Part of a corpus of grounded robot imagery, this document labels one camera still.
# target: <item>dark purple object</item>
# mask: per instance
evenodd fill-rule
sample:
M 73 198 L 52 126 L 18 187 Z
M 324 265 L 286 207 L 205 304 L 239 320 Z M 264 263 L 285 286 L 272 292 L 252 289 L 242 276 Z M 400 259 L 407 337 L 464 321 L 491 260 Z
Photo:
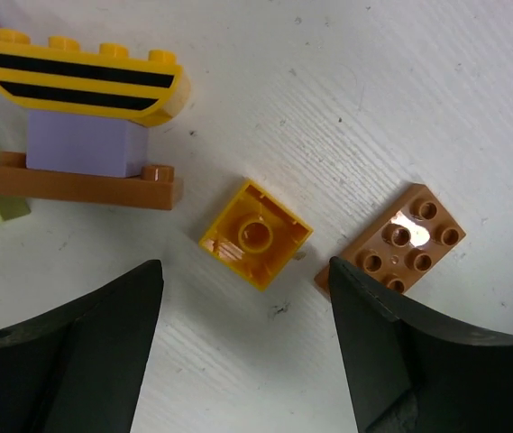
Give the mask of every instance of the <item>dark purple object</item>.
M 27 167 L 128 178 L 146 164 L 148 128 L 122 119 L 29 110 Z

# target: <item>black stripe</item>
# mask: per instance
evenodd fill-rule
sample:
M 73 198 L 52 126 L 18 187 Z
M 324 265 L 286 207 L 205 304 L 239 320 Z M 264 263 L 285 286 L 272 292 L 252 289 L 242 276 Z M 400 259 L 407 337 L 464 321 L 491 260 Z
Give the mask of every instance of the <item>black stripe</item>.
M 67 61 L 34 59 L 11 54 L 0 54 L 0 68 L 40 72 L 63 77 L 99 79 L 101 81 L 153 86 L 155 88 L 169 88 L 174 81 L 174 76 L 167 74 L 82 65 Z
M 70 104 L 83 104 L 85 106 L 107 106 L 136 111 L 145 110 L 157 101 L 157 99 L 149 97 L 108 95 L 106 93 L 70 90 L 67 88 L 48 88 L 46 86 L 10 83 L 8 81 L 0 81 L 0 86 L 15 97 L 30 97 L 46 101 L 70 102 Z

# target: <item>white surface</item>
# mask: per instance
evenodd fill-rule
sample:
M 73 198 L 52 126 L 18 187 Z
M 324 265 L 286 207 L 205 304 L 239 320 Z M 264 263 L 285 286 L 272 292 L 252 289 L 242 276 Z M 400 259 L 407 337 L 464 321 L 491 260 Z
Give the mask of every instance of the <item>white surface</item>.
M 0 0 L 0 23 L 173 50 L 194 85 L 151 134 L 151 160 L 187 183 L 176 210 L 31 200 L 0 226 L 0 327 L 164 262 L 134 432 L 354 431 L 310 282 L 410 181 L 468 236 L 409 296 L 513 333 L 513 2 Z M 0 145 L 24 139 L 25 112 L 0 97 Z M 196 246 L 242 176 L 316 230 L 263 294 Z

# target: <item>lavender block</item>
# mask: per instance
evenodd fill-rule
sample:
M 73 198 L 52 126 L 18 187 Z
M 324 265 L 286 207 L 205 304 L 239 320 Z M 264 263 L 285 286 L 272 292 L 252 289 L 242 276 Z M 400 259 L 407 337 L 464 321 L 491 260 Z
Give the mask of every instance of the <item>lavender block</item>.
M 146 164 L 148 128 L 122 119 L 29 110 L 27 167 L 127 178 Z

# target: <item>stack of toy bricks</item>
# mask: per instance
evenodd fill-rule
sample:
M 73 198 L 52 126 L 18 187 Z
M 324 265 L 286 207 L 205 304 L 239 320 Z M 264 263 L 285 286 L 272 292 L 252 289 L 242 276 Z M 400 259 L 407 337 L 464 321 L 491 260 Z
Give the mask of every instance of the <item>stack of toy bricks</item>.
M 182 184 L 172 167 L 147 163 L 148 132 L 189 89 L 168 51 L 137 60 L 115 43 L 95 54 L 0 29 L 0 93 L 29 109 L 27 154 L 0 153 L 0 195 L 172 209 Z

